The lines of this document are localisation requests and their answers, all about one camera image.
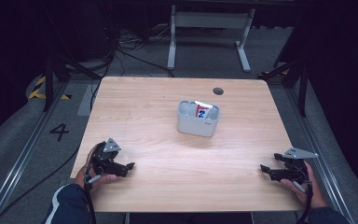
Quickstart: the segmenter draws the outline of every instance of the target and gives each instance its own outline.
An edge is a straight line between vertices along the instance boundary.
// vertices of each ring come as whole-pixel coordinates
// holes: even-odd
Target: floor
[[[156,34],[164,29],[164,26],[160,27]],[[252,71],[244,73],[234,48],[241,32],[184,29],[177,36],[176,64],[172,74],[175,78],[256,79],[260,72],[273,69],[272,65],[291,31],[290,28],[251,29],[245,51]],[[142,48],[124,51],[127,54],[116,51],[107,75],[169,76],[165,69],[169,35],[163,33],[152,40]],[[134,42],[122,41],[122,46],[135,46]],[[90,66],[99,62],[90,60],[83,64]],[[95,72],[101,75],[104,70]],[[27,96],[39,78],[29,84],[25,93]],[[281,80],[282,77],[275,77],[268,81],[268,85],[292,145],[320,154],[320,159],[310,162],[317,171],[325,198],[351,223],[358,224],[358,180],[337,145],[311,85],[307,91],[307,116],[303,118],[296,108],[298,86],[286,90],[280,84]],[[50,110],[43,113],[45,100],[31,98],[0,127],[0,213],[21,198],[0,216],[0,223],[40,223],[48,211],[54,191],[70,181],[68,177],[74,163],[71,156],[81,142],[90,115],[91,96],[98,81],[83,74],[73,74],[68,83],[56,81],[54,86],[56,98],[65,94],[70,95],[70,99],[56,100]],[[44,88],[42,85],[40,93],[43,94]],[[277,148],[277,152],[283,150],[285,148]],[[26,193],[67,160],[57,173]],[[301,214],[301,211],[253,212],[252,216],[254,224],[283,224],[296,223],[296,217]],[[121,223],[123,217],[121,213],[98,214],[98,223]]]

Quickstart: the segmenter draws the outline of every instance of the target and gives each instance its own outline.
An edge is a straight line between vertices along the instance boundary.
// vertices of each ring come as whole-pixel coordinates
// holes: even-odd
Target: white stand
[[[244,72],[250,72],[251,67],[246,58],[244,46],[255,10],[251,9],[249,13],[233,14],[233,13],[204,13],[204,12],[176,12],[175,6],[172,6],[171,14],[171,43],[170,52],[168,54],[167,68],[173,70],[175,67],[176,53],[176,27],[205,27],[205,28],[227,28],[227,29],[243,29],[241,41],[236,41],[237,51],[240,55],[241,64]]]
[[[124,224],[130,224],[130,213],[126,213],[124,217]]]

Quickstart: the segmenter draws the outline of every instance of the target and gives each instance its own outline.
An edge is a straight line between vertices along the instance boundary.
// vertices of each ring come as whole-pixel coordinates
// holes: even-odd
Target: hand
[[[306,161],[305,161],[305,165],[307,166],[308,175],[310,177],[310,181],[312,182],[312,186],[313,186],[313,196],[310,203],[310,209],[327,207],[328,205],[324,200],[324,197],[322,196],[321,189],[319,188],[318,182],[316,181],[312,168]],[[295,193],[297,198],[301,201],[301,203],[303,203],[304,205],[307,203],[307,194],[301,191],[300,189],[298,189],[292,181],[288,179],[282,179],[281,183],[286,188],[290,189],[293,193]],[[303,183],[301,186],[305,190],[308,190],[307,183]]]
[[[79,172],[76,175],[75,184],[78,184],[82,189],[84,188],[84,174],[86,173],[86,169],[87,166],[89,164],[89,161],[91,159],[92,153],[94,152],[94,149],[97,147],[97,145],[95,145],[92,150],[89,152],[89,155],[87,157],[87,161],[86,164],[80,168]],[[91,175],[91,177],[96,176],[94,169],[91,168],[89,170],[89,174]],[[103,174],[101,175],[101,177],[99,179],[97,179],[95,182],[92,183],[92,191],[96,190],[99,186],[101,186],[102,184],[110,184],[113,181],[116,180],[116,176],[115,175],[108,175],[108,174]]]

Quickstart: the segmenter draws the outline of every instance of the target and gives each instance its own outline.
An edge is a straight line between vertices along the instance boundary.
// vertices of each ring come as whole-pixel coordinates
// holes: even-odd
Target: gray plastic container
[[[184,100],[179,103],[177,108],[178,121],[177,129],[181,133],[191,133],[204,137],[211,137],[220,119],[220,108],[212,105],[206,119],[196,117],[197,104],[192,100]]]

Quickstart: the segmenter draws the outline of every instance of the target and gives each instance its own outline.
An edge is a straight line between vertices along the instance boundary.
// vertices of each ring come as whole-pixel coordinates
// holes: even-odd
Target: metal frame
[[[60,99],[60,96],[63,95],[67,85],[68,85],[67,82],[60,83],[59,87],[57,88],[54,94],[54,99]],[[59,102],[58,100],[52,101],[51,107],[48,109],[48,111],[42,113],[42,116],[39,118],[39,121],[36,123],[36,126],[33,132],[31,133],[31,136],[28,138],[27,143],[22,149],[20,156],[17,158],[13,167],[8,172],[7,178],[4,184],[2,185],[2,187],[0,188],[0,213],[3,211],[4,206],[6,205],[14,188],[16,188],[17,183],[21,178],[21,175],[28,164],[28,161],[31,159],[31,156],[34,153],[40,135],[42,134],[43,129],[47,125],[48,120],[51,117],[51,114],[53,113],[53,110],[58,102]]]
[[[296,106],[297,98],[295,91],[293,89],[286,89],[285,91],[291,104],[291,107],[296,111],[296,118],[301,128],[303,129],[305,136],[307,137],[310,150],[319,155],[319,159],[315,160],[315,165],[318,172],[321,174],[322,181],[324,182],[324,185],[327,189],[327,193],[329,194],[334,208],[338,210],[342,215],[344,215],[351,222],[351,224],[354,224],[353,217],[351,216],[350,210],[344,201],[337,180],[324,159],[324,156],[321,152],[321,149],[319,148],[312,129],[310,128],[307,119],[301,116],[301,112]]]
[[[255,14],[254,9],[248,13],[204,13],[204,12],[176,12],[175,5],[172,6],[171,13],[171,43],[168,54],[167,68],[173,70],[175,67],[176,56],[176,27],[206,27],[206,28],[227,28],[243,29],[241,41],[236,41],[237,52],[240,56],[242,69],[244,72],[251,72],[248,59],[245,53],[245,41],[248,37],[252,20]]]

